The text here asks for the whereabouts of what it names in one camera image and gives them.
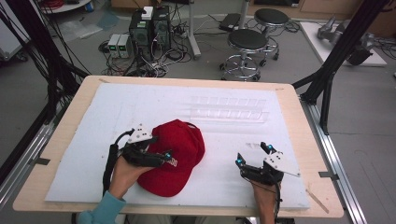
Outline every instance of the human arm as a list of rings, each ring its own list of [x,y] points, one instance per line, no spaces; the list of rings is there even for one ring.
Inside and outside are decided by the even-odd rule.
[[[84,211],[78,216],[78,224],[115,223],[115,218],[126,202],[122,199],[137,178],[151,167],[136,167],[119,157],[114,166],[113,177],[109,190],[102,201],[92,210]]]
[[[276,186],[251,181],[261,224],[275,224]]]

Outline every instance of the red object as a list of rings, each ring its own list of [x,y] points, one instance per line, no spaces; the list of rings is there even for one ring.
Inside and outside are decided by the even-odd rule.
[[[137,183],[153,194],[175,196],[183,190],[192,169],[204,156],[204,138],[196,126],[179,119],[154,128],[152,135],[158,136],[158,140],[148,147],[148,152],[163,153],[172,149],[172,160],[142,174]]]

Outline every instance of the cap brim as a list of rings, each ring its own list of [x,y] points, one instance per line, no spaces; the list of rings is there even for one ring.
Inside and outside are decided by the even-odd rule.
[[[168,172],[161,168],[155,168],[139,176],[137,183],[153,194],[173,197],[183,190],[191,172],[192,167],[190,170],[181,172]]]

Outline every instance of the person's left hand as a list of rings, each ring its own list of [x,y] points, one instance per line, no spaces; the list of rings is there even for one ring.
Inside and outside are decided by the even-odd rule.
[[[114,166],[109,192],[116,198],[121,199],[137,178],[153,167],[134,166],[128,163],[122,156],[117,159]]]

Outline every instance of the black stool seat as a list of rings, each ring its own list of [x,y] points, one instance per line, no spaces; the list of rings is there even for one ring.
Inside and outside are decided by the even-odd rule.
[[[254,20],[261,25],[283,25],[289,21],[289,17],[276,9],[261,8],[254,13]]]
[[[267,45],[267,39],[262,34],[248,29],[232,31],[228,41],[232,47],[254,51],[264,49]]]

